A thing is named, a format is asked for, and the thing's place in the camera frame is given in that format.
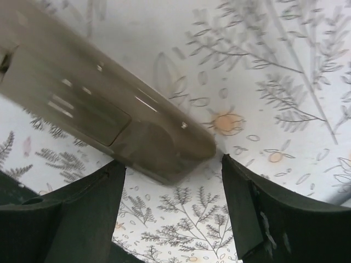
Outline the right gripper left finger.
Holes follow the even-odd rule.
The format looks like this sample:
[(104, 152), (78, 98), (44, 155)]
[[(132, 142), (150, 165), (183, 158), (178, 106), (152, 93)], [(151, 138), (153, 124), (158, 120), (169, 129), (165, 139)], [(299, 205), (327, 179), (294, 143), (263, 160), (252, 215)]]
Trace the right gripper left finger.
[(113, 161), (23, 204), (1, 205), (1, 262), (108, 262), (125, 174)]

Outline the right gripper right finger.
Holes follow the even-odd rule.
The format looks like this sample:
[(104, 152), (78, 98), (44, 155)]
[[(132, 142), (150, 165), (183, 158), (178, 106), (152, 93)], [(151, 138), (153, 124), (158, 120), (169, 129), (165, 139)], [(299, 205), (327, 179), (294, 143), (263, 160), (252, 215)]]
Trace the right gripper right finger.
[(238, 259), (350, 262), (350, 208), (290, 191), (229, 155), (222, 180)]

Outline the white remote control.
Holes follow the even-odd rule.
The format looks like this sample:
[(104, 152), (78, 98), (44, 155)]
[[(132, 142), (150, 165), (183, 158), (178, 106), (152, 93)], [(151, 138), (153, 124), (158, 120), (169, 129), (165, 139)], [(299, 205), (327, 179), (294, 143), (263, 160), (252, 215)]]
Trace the white remote control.
[(1, 1), (1, 94), (166, 185), (216, 154), (205, 128), (34, 1)]

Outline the floral table mat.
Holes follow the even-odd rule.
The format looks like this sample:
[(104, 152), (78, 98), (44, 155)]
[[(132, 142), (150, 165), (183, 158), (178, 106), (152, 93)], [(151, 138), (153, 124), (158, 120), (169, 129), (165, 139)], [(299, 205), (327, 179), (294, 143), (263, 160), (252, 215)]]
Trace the floral table mat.
[[(350, 101), (343, 101), (350, 99), (349, 1), (268, 1), (268, 9), (267, 1), (38, 2), (160, 92), (171, 91), (161, 84), (181, 78), (173, 89), (181, 97), (170, 100), (183, 101), (250, 170), (321, 201), (350, 198)], [(230, 55), (216, 67), (225, 54), (209, 60), (206, 45), (217, 39), (213, 49), (233, 53), (237, 44), (254, 56)], [(1, 147), (8, 135), (12, 149), (1, 155), (1, 169), (40, 195), (111, 160), (1, 96)], [(46, 164), (61, 154), (58, 161), (80, 165), (73, 174)], [(173, 190), (127, 169), (133, 200), (121, 204), (117, 243), (145, 262), (242, 262), (228, 239), (229, 221), (220, 239), (207, 235), (205, 225), (218, 226), (214, 217), (195, 222), (193, 205), (205, 211), (197, 201), (200, 186), (224, 194), (216, 167), (182, 184), (193, 199), (178, 213), (158, 208)], [(203, 217), (215, 204), (224, 199), (209, 203)], [(217, 240), (221, 248), (185, 252), (138, 237), (166, 237), (160, 227), (186, 215), (197, 224), (197, 238)]]

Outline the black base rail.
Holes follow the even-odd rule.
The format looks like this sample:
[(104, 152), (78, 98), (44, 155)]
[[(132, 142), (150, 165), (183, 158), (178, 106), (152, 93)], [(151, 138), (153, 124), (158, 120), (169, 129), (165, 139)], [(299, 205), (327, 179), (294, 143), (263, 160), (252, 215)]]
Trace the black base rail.
[(38, 197), (38, 194), (1, 171), (0, 205), (23, 204)]

